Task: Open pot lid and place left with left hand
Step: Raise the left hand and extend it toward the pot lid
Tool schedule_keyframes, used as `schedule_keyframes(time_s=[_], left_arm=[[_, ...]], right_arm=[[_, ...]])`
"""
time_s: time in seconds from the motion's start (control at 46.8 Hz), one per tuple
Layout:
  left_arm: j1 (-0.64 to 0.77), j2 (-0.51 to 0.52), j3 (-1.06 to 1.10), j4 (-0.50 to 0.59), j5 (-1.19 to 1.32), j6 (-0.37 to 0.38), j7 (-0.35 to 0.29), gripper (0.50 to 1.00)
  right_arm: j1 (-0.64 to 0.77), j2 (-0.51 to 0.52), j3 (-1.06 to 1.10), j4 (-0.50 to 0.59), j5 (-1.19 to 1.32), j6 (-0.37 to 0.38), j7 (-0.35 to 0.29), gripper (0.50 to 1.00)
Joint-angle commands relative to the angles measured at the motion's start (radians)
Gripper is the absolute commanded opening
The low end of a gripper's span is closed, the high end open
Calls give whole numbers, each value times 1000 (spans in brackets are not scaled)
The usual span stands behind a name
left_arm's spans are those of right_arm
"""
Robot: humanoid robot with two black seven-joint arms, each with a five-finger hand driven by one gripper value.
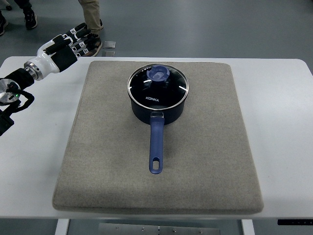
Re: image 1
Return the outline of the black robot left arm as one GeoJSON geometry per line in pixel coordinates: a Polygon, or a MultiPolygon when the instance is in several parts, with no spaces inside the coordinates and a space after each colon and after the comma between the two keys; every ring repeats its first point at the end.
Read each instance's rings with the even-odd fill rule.
{"type": "Polygon", "coordinates": [[[1,135],[14,125],[10,116],[27,109],[33,103],[34,96],[25,91],[33,84],[32,75],[25,69],[17,69],[0,79],[0,105],[6,107],[0,112],[1,135]]]}

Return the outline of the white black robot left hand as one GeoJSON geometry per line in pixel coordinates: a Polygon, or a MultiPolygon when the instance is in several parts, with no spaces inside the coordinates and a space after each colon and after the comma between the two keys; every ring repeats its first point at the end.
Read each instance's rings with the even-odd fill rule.
{"type": "Polygon", "coordinates": [[[82,23],[64,34],[59,34],[37,50],[37,56],[24,64],[34,80],[42,80],[51,73],[68,69],[78,58],[91,50],[90,30],[82,23]]]}

